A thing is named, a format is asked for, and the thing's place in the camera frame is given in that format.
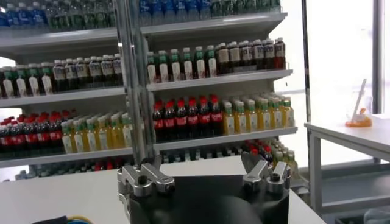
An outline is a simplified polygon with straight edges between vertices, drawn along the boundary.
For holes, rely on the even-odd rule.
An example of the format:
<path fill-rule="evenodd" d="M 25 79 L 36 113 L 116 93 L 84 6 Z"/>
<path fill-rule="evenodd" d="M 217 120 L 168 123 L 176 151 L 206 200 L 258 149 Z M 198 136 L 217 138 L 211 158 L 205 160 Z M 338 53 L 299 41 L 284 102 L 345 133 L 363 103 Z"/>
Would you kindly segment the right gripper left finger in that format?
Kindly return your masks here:
<path fill-rule="evenodd" d="M 174 177 L 160 171 L 161 156 L 145 158 L 141 164 L 123 166 L 117 172 L 118 193 L 132 194 L 135 197 L 148 197 L 153 190 L 161 194 L 171 194 L 175 191 Z"/>

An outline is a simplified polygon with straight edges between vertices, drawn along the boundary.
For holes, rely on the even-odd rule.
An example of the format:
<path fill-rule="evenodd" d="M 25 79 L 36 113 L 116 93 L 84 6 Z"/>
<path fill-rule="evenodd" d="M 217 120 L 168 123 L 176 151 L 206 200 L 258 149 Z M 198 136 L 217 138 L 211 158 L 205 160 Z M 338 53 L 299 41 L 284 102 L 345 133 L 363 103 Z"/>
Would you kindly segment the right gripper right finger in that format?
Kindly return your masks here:
<path fill-rule="evenodd" d="M 246 174 L 243 175 L 243 188 L 246 192 L 258 192 L 262 185 L 272 194 L 282 194 L 291 185 L 291 168 L 286 162 L 277 162 L 272 168 L 261 156 L 249 152 L 241 153 Z"/>

